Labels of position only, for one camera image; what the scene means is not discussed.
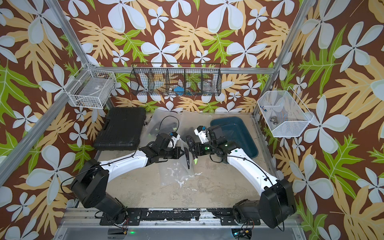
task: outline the white wire basket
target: white wire basket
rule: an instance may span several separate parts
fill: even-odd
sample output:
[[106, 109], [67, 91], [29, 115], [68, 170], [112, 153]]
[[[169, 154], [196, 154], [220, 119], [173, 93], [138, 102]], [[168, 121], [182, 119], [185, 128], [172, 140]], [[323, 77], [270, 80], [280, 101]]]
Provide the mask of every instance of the white wire basket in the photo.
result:
[[76, 107], [103, 109], [112, 90], [115, 88], [116, 77], [111, 71], [89, 68], [87, 65], [79, 70], [80, 74], [75, 85], [67, 94]]
[[274, 137], [299, 137], [314, 117], [300, 97], [292, 92], [295, 99], [288, 91], [267, 91], [257, 100]]

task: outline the wall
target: wall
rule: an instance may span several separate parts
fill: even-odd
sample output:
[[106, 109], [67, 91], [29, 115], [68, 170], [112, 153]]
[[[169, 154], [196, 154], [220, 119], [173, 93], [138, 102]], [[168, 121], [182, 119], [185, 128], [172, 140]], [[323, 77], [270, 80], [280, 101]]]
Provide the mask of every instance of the wall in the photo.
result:
[[[0, 4], [0, 160], [6, 161], [80, 64], [42, 0]], [[59, 185], [94, 156], [91, 143], [102, 116], [103, 111], [63, 108], [0, 188], [0, 239], [53, 238], [73, 204]]]
[[[219, 2], [87, 0], [60, 4], [95, 65], [210, 62], [221, 63], [221, 67], [273, 67], [302, 1]], [[229, 11], [233, 14], [228, 21]], [[222, 94], [215, 98], [164, 98], [134, 96], [128, 76], [118, 75], [119, 88], [113, 93], [113, 102], [116, 106], [145, 106], [151, 112], [158, 107], [252, 112], [268, 78], [229, 74], [223, 76]]]
[[265, 128], [266, 144], [307, 239], [383, 239], [383, 2], [320, 0], [307, 18], [274, 88], [293, 87], [315, 118], [299, 138]]

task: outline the blue plastic tub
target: blue plastic tub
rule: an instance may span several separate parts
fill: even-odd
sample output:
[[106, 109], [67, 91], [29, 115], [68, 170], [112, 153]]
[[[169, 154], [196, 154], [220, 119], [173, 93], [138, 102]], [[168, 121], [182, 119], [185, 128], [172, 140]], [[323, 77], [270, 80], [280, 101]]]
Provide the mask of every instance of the blue plastic tub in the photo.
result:
[[259, 154], [259, 151], [241, 118], [228, 117], [212, 120], [211, 126], [216, 125], [221, 125], [221, 129], [227, 140], [237, 143], [250, 158], [254, 158]]

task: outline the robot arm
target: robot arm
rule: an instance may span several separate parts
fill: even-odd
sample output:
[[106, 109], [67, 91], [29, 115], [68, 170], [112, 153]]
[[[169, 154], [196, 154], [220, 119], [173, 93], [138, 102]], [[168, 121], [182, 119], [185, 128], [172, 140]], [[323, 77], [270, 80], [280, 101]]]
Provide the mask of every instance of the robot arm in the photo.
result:
[[244, 199], [233, 206], [233, 215], [237, 222], [258, 218], [270, 228], [275, 228], [296, 212], [292, 185], [287, 180], [278, 180], [264, 171], [235, 142], [227, 141], [220, 126], [207, 129], [199, 126], [195, 134], [200, 140], [204, 140], [195, 143], [191, 136], [186, 136], [194, 158], [216, 154], [222, 158], [222, 162], [239, 170], [260, 195], [260, 200]]
[[126, 220], [126, 208], [105, 191], [107, 183], [133, 169], [183, 156], [181, 147], [176, 147], [179, 139], [180, 135], [176, 132], [169, 135], [161, 133], [154, 142], [139, 148], [133, 154], [102, 162], [91, 159], [75, 177], [71, 190], [85, 208], [95, 207], [106, 214], [111, 224], [121, 224]]
[[277, 183], [277, 178], [262, 170], [257, 163], [246, 155], [242, 148], [232, 150], [227, 155], [227, 161], [245, 176], [259, 195], [261, 195], [266, 188], [272, 187]]

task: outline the wire mesh basket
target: wire mesh basket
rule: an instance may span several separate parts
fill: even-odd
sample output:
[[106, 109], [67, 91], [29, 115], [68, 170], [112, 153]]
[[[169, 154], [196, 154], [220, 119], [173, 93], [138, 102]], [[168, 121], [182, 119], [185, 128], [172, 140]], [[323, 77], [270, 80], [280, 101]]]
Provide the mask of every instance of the wire mesh basket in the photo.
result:
[[80, 70], [82, 71], [74, 79], [77, 82], [67, 91], [69, 98], [76, 107], [103, 109], [111, 91], [115, 88], [115, 74], [88, 66]]
[[167, 67], [168, 64], [162, 63], [164, 67], [155, 68], [133, 63], [130, 75], [132, 93], [167, 96], [212, 96], [221, 93], [220, 64], [208, 68], [183, 67], [180, 63], [178, 67]]
[[267, 91], [257, 100], [274, 137], [299, 137], [314, 117], [294, 91], [293, 94], [294, 97], [289, 91]]

